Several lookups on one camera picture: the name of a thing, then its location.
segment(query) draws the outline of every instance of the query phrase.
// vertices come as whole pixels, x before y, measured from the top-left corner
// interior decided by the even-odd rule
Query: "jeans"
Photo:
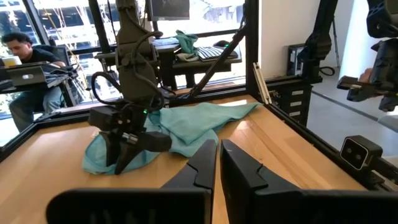
[[[11,116],[19,132],[33,123],[34,112],[51,113],[59,109],[63,101],[59,87],[49,90],[34,90],[22,92],[9,105]]]

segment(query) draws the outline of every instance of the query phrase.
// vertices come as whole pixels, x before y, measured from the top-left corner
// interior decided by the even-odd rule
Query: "black camera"
[[[373,162],[380,158],[383,149],[363,136],[345,138],[340,157],[356,170],[371,169]]]

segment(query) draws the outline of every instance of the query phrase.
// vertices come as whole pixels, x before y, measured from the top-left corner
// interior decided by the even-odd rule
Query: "desk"
[[[32,91],[32,90],[46,90],[55,86],[59,86],[62,90],[62,95],[65,99],[67,107],[76,106],[76,101],[72,95],[68,82],[69,79],[68,75],[62,75],[56,80],[49,82],[49,83],[38,83],[33,85],[26,85],[26,86],[17,86],[17,87],[10,87],[6,88],[5,90],[0,90],[0,94],[7,94],[7,93],[17,93],[22,91]]]
[[[253,101],[251,96],[239,96],[214,103],[231,106]],[[45,223],[44,211],[49,200],[72,188],[159,188],[187,162],[182,156],[165,152],[132,172],[119,176],[91,175],[81,169],[81,162],[96,132],[97,129],[87,123],[42,129],[3,161],[0,164],[1,223]],[[241,121],[227,124],[218,136],[232,140],[270,170],[303,189],[364,190],[263,106]],[[219,160],[213,205],[213,223],[227,224]]]
[[[211,65],[215,62],[176,62],[174,52],[179,49],[178,44],[157,46],[156,51],[159,54],[160,60],[160,74],[162,75],[163,85],[171,86],[172,90],[177,89],[177,83],[174,76],[185,75],[187,81],[187,88],[192,88],[195,85],[195,74],[206,73]],[[225,60],[223,66],[217,69],[216,72],[231,71],[231,64],[241,63],[242,55],[239,46],[234,51],[238,54],[237,58],[229,58]]]

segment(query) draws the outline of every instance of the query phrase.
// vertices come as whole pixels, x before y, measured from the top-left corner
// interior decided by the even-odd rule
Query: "light blue towel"
[[[164,108],[149,115],[145,123],[147,131],[158,131],[172,139],[170,152],[192,157],[207,139],[218,142],[217,132],[228,122],[245,117],[259,103],[239,106],[220,106],[200,103],[196,106]],[[142,151],[123,172],[138,169],[150,163],[159,152]],[[92,174],[114,174],[115,165],[105,166],[106,145],[97,135],[87,147],[83,169]]]

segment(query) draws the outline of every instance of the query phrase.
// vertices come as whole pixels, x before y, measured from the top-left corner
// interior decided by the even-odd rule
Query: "black shirt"
[[[53,53],[42,49],[33,49],[32,56],[29,60],[24,60],[22,63],[34,63],[34,62],[60,62],[57,56]]]

